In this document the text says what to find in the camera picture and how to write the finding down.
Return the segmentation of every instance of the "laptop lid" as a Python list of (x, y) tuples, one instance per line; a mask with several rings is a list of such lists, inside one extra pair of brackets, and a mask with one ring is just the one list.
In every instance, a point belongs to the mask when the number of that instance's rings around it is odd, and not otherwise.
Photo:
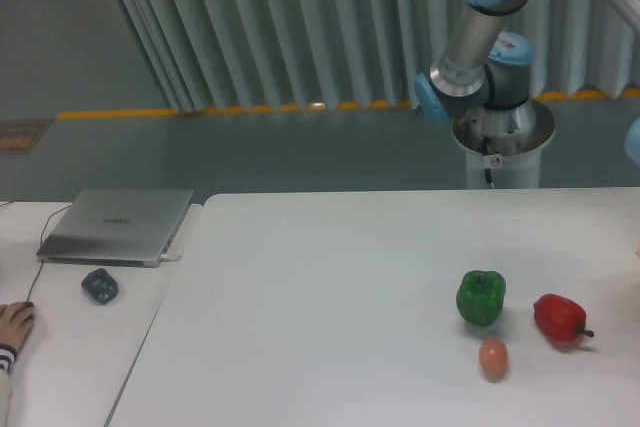
[(83, 190), (38, 250), (38, 259), (156, 267), (193, 190)]

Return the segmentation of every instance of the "white desk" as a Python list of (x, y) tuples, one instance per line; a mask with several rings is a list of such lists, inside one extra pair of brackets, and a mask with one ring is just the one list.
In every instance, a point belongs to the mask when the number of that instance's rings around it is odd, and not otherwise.
[[(640, 189), (216, 196), (111, 427), (637, 426), (639, 246)], [(507, 280), (485, 330), (455, 307), (472, 269)], [(596, 337), (555, 350), (547, 292)]]
[[(49, 215), (65, 205), (0, 207), (0, 301), (25, 300), (40, 267), (40, 233)], [(200, 211), (192, 206), (170, 253), (184, 250)], [(47, 234), (61, 217), (51, 220)], [(102, 427), (177, 264), (107, 267), (120, 293), (105, 306), (80, 287), (98, 267), (45, 264), (32, 294), (36, 323), (12, 369), (9, 427)]]

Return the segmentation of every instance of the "cable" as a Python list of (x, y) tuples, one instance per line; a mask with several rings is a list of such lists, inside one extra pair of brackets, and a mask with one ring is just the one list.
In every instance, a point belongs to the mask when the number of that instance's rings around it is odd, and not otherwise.
[(487, 180), (487, 184), (495, 190), (496, 186), (493, 183), (493, 176), (491, 175), (491, 162), (489, 157), (489, 137), (486, 135), (482, 138), (482, 160), (485, 162), (484, 178)]
[[(47, 219), (47, 223), (44, 224), (44, 229), (42, 229), (42, 232), (40, 233), (40, 247), (42, 247), (42, 242), (44, 240), (44, 233), (47, 230), (47, 227), (49, 226), (49, 222), (51, 222), (51, 219), (53, 218), (53, 216), (56, 215), (56, 214), (59, 214), (60, 212), (62, 212), (64, 210), (67, 210), (69, 207), (71, 207), (71, 206), (67, 205), (66, 207), (63, 207), (60, 210), (56, 210), (53, 214), (51, 214), (49, 216), (49, 218)], [(29, 288), (29, 293), (27, 294), (26, 302), (29, 302), (29, 300), (31, 299), (31, 292), (33, 292), (33, 287), (36, 285), (36, 281), (38, 280), (38, 277), (40, 277), (40, 274), (42, 273), (42, 268), (43, 267), (44, 267), (44, 260), (40, 263), (40, 268), (38, 269), (38, 273), (36, 274), (35, 278), (33, 279), (33, 282), (31, 283), (31, 287)]]
[(9, 202), (5, 202), (4, 204), (0, 204), (0, 207), (4, 207), (5, 205), (14, 204), (16, 202), (24, 202), (24, 200), (10, 200)]

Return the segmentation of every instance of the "human hand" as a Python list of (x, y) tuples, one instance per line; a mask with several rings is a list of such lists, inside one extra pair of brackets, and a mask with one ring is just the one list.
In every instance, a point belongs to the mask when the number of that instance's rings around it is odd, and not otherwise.
[(0, 345), (20, 352), (27, 334), (33, 328), (32, 302), (16, 302), (0, 305)]

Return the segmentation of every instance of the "egg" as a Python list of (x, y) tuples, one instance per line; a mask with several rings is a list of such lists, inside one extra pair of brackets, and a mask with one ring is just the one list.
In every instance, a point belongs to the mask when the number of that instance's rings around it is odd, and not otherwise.
[(500, 339), (487, 339), (480, 346), (479, 359), (485, 374), (498, 380), (507, 370), (507, 346)]

